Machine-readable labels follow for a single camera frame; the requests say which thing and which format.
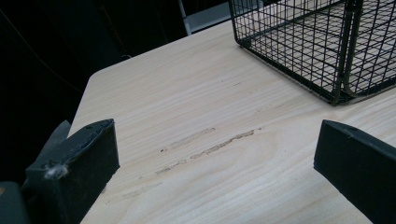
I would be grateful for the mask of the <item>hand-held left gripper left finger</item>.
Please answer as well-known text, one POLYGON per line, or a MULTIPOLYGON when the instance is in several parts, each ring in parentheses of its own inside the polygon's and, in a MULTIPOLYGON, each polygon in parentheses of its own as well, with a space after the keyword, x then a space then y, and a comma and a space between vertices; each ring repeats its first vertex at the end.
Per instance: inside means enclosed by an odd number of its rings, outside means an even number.
POLYGON ((26 169, 35 224, 79 224, 120 168, 115 121, 89 124, 26 169))

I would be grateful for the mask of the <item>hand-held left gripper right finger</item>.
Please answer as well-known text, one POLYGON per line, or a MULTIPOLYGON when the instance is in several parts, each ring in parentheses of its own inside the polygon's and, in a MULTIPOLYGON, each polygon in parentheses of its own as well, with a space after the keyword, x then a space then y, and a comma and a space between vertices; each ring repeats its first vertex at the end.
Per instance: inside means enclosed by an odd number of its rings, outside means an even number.
POLYGON ((396 224, 396 147, 325 119, 314 169, 374 224, 396 224))

